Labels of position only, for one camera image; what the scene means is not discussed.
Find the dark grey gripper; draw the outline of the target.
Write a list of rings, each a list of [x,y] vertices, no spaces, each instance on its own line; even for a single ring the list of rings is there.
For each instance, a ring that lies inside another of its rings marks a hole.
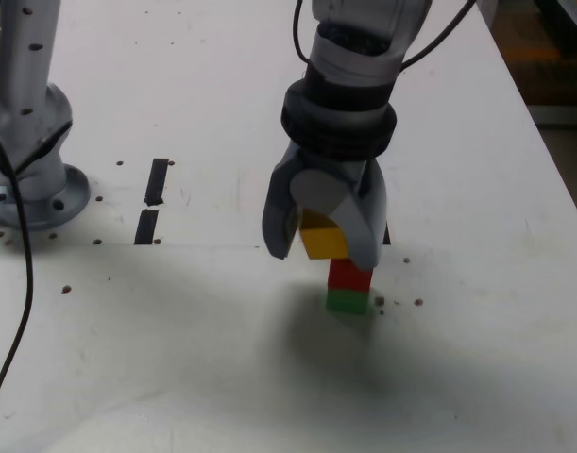
[[[386,224],[386,189],[379,163],[320,157],[289,142],[273,170],[263,208],[263,239],[284,260],[296,235],[297,205],[333,221],[361,270],[380,261]]]

